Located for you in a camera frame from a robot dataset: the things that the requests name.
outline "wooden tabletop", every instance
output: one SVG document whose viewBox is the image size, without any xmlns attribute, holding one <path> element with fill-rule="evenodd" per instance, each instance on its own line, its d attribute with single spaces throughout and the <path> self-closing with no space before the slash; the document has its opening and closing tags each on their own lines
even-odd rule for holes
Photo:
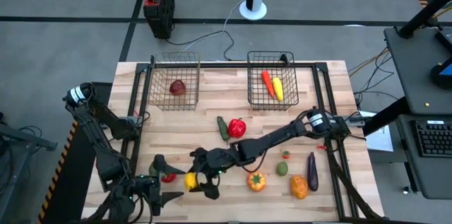
<svg viewBox="0 0 452 224">
<path fill-rule="evenodd" d="M 339 115 L 348 115 L 356 111 L 350 79 L 344 61 L 326 61 L 331 78 L 334 99 Z M 136 62 L 118 64 L 114 77 L 112 94 L 108 107 L 118 116 L 126 116 L 129 107 Z M 154 155 L 161 153 L 167 162 L 181 170 L 188 171 L 193 158 L 189 153 L 198 147 L 206 150 L 226 148 L 220 137 L 216 117 L 223 116 L 226 121 L 241 117 L 247 124 L 243 138 L 258 138 L 292 121 L 301 111 L 318 105 L 310 68 L 297 69 L 299 104 L 285 112 L 252 111 L 247 100 L 246 69 L 201 69 L 199 102 L 196 111 L 163 112 L 148 105 L 150 119 L 143 125 L 137 174 L 148 174 L 148 168 Z M 323 77 L 320 76 L 324 102 L 326 91 Z M 352 133 L 362 136 L 362 130 L 350 128 Z M 364 200 L 375 212 L 383 215 L 374 173 L 363 140 L 349 137 L 345 140 L 348 165 L 352 182 Z M 120 141 L 113 141 L 117 150 Z M 261 169 L 267 180 L 267 187 L 259 192 L 252 192 L 246 185 L 247 173 L 239 167 L 233 167 L 221 176 L 220 198 L 207 199 L 203 193 L 188 193 L 169 202 L 161 216 L 154 217 L 158 222 L 275 222 L 275 221 L 313 221 L 337 220 L 331 175 L 326 152 L 316 149 L 323 145 L 323 139 L 294 138 L 270 149 Z M 289 173 L 279 177 L 275 166 L 283 161 L 281 152 L 289 150 L 291 158 L 287 160 Z M 305 176 L 307 157 L 315 152 L 319 173 L 319 190 L 309 192 L 304 200 L 297 200 L 290 193 L 290 177 Z M 250 165 L 257 166 L 260 158 Z M 162 184 L 163 191 L 184 191 L 184 176 L 178 176 L 171 184 Z M 341 184 L 345 212 L 350 216 L 345 188 Z M 85 200 L 82 218 L 95 212 L 103 202 L 106 193 L 93 168 L 88 195 Z M 140 222 L 147 223 L 149 211 L 147 206 Z"/>
</svg>

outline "gray floor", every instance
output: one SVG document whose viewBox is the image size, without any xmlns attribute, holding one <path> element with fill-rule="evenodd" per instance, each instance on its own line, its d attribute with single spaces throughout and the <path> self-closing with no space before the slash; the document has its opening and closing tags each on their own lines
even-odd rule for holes
<svg viewBox="0 0 452 224">
<path fill-rule="evenodd" d="M 239 0 L 176 0 L 177 18 L 225 18 Z M 417 0 L 265 0 L 266 18 L 312 20 L 408 20 L 421 8 Z M 130 17 L 135 0 L 0 0 L 0 16 Z M 240 18 L 235 12 L 233 18 Z M 60 142 L 54 153 L 39 152 L 24 184 L 24 206 L 18 215 L 35 220 L 44 198 L 71 116 L 61 97 L 85 81 L 112 82 L 127 24 L 117 23 L 0 23 L 0 111 L 11 126 L 39 126 L 44 137 Z M 177 25 L 171 41 L 183 42 L 220 30 L 221 25 Z M 227 53 L 246 59 L 251 50 L 285 50 L 299 60 L 344 59 L 349 68 L 377 55 L 384 47 L 383 28 L 347 26 L 229 25 L 235 45 Z M 230 44 L 226 35 L 204 40 L 191 50 L 204 59 L 223 60 Z M 180 47 L 153 38 L 139 24 L 127 61 L 147 61 L 157 52 Z M 395 71 L 392 61 L 383 66 Z M 370 77 L 368 66 L 351 78 L 359 90 Z M 375 81 L 383 78 L 378 73 Z M 397 76 L 374 88 L 403 96 Z M 393 100 L 368 93 L 363 110 L 379 111 Z M 377 185 L 386 215 L 396 220 L 447 223 L 452 201 L 430 201 L 421 195 L 403 195 L 407 185 L 403 166 L 374 163 Z"/>
</svg>

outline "black keyboard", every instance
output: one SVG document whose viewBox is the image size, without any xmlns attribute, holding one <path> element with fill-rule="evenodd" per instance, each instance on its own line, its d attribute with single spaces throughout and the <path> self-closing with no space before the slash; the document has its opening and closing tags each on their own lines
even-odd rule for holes
<svg viewBox="0 0 452 224">
<path fill-rule="evenodd" d="M 412 121 L 417 147 L 422 157 L 452 158 L 452 123 L 429 124 L 427 121 Z"/>
</svg>

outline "eggplant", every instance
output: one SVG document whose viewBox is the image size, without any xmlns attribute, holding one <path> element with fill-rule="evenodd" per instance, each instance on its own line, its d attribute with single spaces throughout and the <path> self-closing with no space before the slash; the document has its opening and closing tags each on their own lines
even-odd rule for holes
<svg viewBox="0 0 452 224">
<path fill-rule="evenodd" d="M 308 187 L 312 191 L 319 189 L 319 177 L 317 176 L 316 158 L 314 153 L 310 153 L 308 157 Z"/>
</svg>

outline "orange pumpkin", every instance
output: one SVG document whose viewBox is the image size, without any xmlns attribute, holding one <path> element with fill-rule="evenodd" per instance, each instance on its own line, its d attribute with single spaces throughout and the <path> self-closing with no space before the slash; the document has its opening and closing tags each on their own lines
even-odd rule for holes
<svg viewBox="0 0 452 224">
<path fill-rule="evenodd" d="M 308 182 L 305 178 L 295 175 L 290 178 L 290 190 L 298 199 L 304 199 L 308 196 Z"/>
<path fill-rule="evenodd" d="M 261 191 L 266 187 L 266 178 L 261 172 L 254 172 L 248 175 L 248 187 L 252 191 Z"/>
</svg>

